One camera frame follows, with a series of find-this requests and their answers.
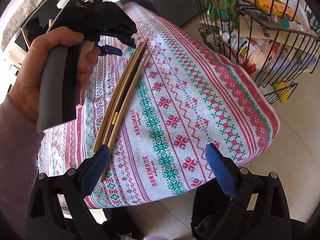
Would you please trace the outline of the person's left hand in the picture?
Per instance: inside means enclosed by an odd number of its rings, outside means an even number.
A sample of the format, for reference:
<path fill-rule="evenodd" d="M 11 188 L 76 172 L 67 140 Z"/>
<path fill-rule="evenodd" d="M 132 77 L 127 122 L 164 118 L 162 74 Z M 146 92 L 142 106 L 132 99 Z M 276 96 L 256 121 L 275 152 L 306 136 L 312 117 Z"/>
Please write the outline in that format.
<path fill-rule="evenodd" d="M 39 117 L 40 83 L 49 52 L 57 46 L 74 46 L 84 41 L 82 33 L 59 27 L 33 40 L 16 82 L 8 94 L 13 106 L 35 124 Z"/>

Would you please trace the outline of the pink sleeved left forearm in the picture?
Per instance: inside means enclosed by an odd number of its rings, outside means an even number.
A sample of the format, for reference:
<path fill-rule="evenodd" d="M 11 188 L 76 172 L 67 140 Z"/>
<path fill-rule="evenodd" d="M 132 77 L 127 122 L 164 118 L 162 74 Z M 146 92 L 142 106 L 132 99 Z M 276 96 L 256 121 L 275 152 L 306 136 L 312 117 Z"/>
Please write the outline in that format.
<path fill-rule="evenodd" d="M 1 104 L 1 239 L 24 239 L 43 138 L 7 96 Z"/>

